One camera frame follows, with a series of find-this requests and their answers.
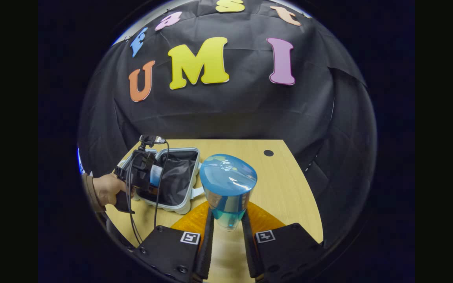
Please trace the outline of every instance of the blue lid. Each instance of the blue lid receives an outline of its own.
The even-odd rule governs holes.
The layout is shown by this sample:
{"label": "blue lid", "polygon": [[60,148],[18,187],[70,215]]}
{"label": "blue lid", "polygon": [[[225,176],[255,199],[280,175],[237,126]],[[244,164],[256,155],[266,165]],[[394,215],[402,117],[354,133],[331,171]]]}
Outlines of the blue lid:
{"label": "blue lid", "polygon": [[200,167],[204,190],[220,196],[244,195],[258,180],[256,171],[246,162],[227,154],[214,154]]}

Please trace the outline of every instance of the table surface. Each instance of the table surface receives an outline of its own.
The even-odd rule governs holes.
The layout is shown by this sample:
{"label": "table surface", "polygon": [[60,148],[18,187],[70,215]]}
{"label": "table surface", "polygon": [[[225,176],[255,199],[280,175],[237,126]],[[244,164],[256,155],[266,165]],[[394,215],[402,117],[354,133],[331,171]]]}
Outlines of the table surface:
{"label": "table surface", "polygon": [[[196,147],[200,150],[200,161],[203,162],[213,154],[230,154],[251,165],[258,174],[258,182],[253,189],[250,201],[277,217],[284,224],[295,222],[318,242],[322,242],[322,224],[316,201],[312,195],[302,170],[295,158],[282,140],[168,140],[171,148]],[[139,145],[136,144],[123,160]],[[166,145],[155,145],[158,151],[166,149]],[[263,152],[271,150],[273,156],[266,156]],[[197,183],[194,187],[202,186],[197,174]],[[191,200],[191,209],[205,202],[205,195],[199,195]],[[132,200],[132,209],[135,211],[134,221],[143,239],[153,230],[154,206],[143,200]],[[137,246],[133,234],[129,214],[121,213],[112,205],[106,206],[106,213],[115,227]],[[183,215],[159,209],[157,225],[171,227]],[[212,241],[212,259],[209,269],[209,278],[206,282],[254,282],[249,276],[246,261],[246,249],[242,225],[239,224],[233,232],[220,229],[214,223]]]}

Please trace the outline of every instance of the pink letter i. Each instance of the pink letter i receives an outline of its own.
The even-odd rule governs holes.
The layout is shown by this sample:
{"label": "pink letter i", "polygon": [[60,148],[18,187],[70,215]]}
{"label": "pink letter i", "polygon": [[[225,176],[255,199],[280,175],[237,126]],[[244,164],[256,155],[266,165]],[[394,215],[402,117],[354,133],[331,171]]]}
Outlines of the pink letter i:
{"label": "pink letter i", "polygon": [[270,75],[270,81],[275,84],[294,85],[295,78],[291,75],[291,58],[289,51],[293,45],[279,38],[267,38],[268,43],[272,45],[274,53],[274,72]]}

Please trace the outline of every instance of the human hand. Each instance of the human hand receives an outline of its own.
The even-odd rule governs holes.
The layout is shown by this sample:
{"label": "human hand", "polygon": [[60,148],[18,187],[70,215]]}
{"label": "human hand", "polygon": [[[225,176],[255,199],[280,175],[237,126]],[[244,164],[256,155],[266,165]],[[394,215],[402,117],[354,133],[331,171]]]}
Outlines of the human hand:
{"label": "human hand", "polygon": [[124,181],[118,179],[115,174],[106,174],[99,178],[94,178],[94,190],[96,192],[97,200],[101,206],[106,204],[116,204],[116,194],[120,191],[126,192]]}

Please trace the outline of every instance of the sleeve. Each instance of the sleeve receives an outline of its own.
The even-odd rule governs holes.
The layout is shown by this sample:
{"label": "sleeve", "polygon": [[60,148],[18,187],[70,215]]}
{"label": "sleeve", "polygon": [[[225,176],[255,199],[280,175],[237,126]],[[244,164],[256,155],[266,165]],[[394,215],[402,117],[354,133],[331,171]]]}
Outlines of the sleeve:
{"label": "sleeve", "polygon": [[94,181],[92,176],[88,176],[86,173],[83,173],[81,176],[81,180],[83,181],[83,187],[87,191],[87,196],[90,199],[90,203],[94,208],[94,211],[106,211],[105,206],[101,206],[99,204],[99,200],[97,199],[96,191],[94,190]]}

